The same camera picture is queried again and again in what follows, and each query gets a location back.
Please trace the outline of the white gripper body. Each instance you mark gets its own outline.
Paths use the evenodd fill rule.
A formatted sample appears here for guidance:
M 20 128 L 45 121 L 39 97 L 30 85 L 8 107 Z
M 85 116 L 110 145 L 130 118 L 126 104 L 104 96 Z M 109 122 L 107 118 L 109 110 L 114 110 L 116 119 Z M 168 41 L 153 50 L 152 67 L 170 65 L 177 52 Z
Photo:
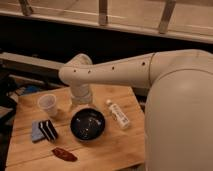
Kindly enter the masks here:
M 93 100 L 89 84 L 72 84 L 70 90 L 71 100 L 76 105 L 89 104 Z

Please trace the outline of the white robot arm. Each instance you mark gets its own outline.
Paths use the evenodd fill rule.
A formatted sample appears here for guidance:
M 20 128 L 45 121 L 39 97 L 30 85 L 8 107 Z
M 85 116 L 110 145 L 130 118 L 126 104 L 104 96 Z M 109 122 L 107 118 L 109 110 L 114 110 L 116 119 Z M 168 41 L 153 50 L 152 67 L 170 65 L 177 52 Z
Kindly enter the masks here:
M 91 101 L 91 83 L 147 88 L 146 171 L 213 171 L 212 53 L 154 52 L 96 65 L 78 54 L 59 78 L 77 104 Z

